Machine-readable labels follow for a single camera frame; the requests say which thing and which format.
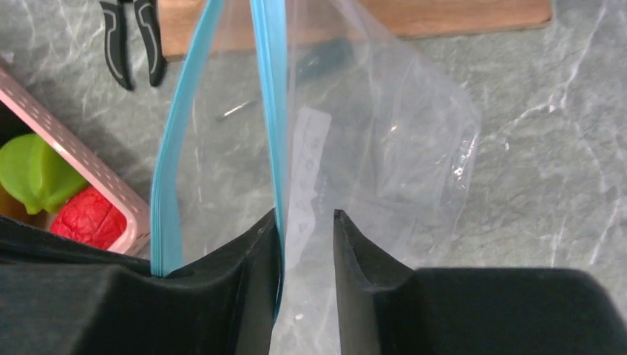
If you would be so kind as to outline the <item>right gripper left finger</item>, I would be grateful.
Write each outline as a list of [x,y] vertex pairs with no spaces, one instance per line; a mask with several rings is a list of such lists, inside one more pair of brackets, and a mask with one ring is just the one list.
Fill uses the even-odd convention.
[[266,354],[279,270],[273,212],[164,278],[3,217],[1,352]]

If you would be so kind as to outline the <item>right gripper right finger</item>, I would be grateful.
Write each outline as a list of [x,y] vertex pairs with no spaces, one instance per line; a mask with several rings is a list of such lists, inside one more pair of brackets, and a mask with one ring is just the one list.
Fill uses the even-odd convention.
[[412,269],[333,216],[343,354],[624,354],[604,287],[571,268]]

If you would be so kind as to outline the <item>clear zip top bag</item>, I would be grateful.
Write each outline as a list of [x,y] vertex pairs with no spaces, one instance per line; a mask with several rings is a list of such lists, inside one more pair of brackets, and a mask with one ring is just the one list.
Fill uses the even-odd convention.
[[[249,4],[254,51],[212,52],[224,1],[206,2],[192,34],[153,175],[152,272],[170,275],[273,212],[271,350],[342,354],[334,212],[412,267],[441,261],[481,116],[450,77],[364,16],[366,39],[340,37],[353,45],[345,66],[297,87],[286,70],[316,44],[288,43],[285,1]],[[265,114],[213,122],[255,96],[260,72]]]

